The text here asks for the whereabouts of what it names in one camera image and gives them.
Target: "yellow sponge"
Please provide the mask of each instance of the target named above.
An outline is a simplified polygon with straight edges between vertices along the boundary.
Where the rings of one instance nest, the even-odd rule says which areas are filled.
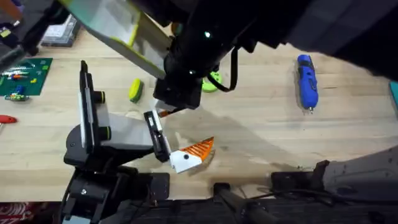
[[[144,83],[139,79],[136,78],[130,87],[129,91],[129,99],[133,103],[137,103],[139,99],[141,98],[142,91],[144,89]]]

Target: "black cable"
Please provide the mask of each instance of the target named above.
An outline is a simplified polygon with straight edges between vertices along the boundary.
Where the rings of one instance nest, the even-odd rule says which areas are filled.
[[[330,199],[334,199],[337,201],[343,201],[343,202],[367,203],[367,204],[373,204],[373,205],[398,205],[398,201],[356,199],[356,198],[337,196],[337,195],[333,195],[333,194],[325,193],[325,192],[319,192],[316,190],[305,190],[305,189],[283,190],[283,191],[279,191],[279,192],[273,192],[273,193],[269,193],[269,194],[251,197],[250,199],[260,199],[260,198],[270,197],[270,196],[274,196],[274,195],[289,194],[289,193],[313,194],[316,196],[328,197]]]

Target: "wooden table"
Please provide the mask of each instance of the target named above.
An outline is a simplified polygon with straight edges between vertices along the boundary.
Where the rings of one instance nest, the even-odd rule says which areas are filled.
[[[314,61],[320,99],[314,114],[298,106],[294,62],[302,52],[259,44],[239,54],[239,83],[231,93],[204,93],[201,106],[165,119],[174,149],[215,137],[215,153],[197,169],[175,174],[153,155],[131,162],[141,172],[171,173],[171,198],[203,198],[214,182],[243,186],[246,195],[269,186],[277,170],[311,169],[324,159],[346,160],[398,144],[398,120],[388,81],[320,54]],[[0,113],[17,124],[0,130],[0,201],[60,200],[73,167],[63,163],[65,140],[79,123],[78,74],[86,60],[94,86],[112,113],[142,119],[155,80],[83,31],[71,49],[42,49],[53,57],[42,94],[27,103],[0,100]],[[229,59],[221,63],[225,80]],[[145,85],[140,105],[127,98],[134,78]]]

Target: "red fabric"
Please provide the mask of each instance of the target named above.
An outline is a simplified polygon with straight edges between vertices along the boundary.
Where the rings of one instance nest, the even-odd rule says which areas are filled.
[[[41,203],[16,202],[0,203],[0,224],[16,224],[21,220],[33,217],[34,210],[40,207]]]

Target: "green circuit board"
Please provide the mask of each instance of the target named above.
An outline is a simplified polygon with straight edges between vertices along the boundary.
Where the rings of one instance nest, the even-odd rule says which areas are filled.
[[[24,87],[23,95],[39,96],[45,78],[49,73],[52,58],[27,58],[3,72],[0,76],[0,96],[10,95],[15,92],[18,85]],[[25,78],[18,80],[9,79],[12,73],[20,73]]]

